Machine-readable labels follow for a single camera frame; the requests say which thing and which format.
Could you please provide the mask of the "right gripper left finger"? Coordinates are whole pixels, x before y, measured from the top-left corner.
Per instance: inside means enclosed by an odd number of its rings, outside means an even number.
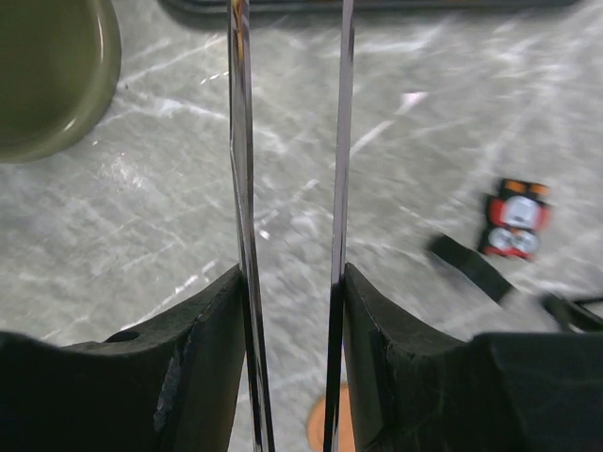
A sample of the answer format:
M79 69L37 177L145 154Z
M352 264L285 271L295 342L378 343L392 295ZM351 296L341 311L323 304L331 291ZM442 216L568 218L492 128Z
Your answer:
M5 451L224 451L244 360L242 276L104 342L1 335Z

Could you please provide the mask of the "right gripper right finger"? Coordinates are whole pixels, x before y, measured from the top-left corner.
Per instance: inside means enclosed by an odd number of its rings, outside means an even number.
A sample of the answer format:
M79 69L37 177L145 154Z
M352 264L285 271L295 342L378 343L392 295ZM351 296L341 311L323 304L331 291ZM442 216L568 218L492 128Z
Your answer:
M602 337L489 332L467 342L345 269L344 349L360 451L598 451Z

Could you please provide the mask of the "metal tongs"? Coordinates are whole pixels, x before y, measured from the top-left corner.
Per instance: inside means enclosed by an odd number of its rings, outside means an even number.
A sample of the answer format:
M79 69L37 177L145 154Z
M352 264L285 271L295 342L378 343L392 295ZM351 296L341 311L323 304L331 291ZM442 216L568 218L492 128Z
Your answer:
M253 103L250 4L231 1L228 11L230 160L236 197L239 266L244 277L244 323L252 403L253 448L275 448L266 360L261 291L253 220ZM351 105L353 92L354 4L342 4L339 93L336 128L334 223L323 450L338 448L344 273L348 218Z

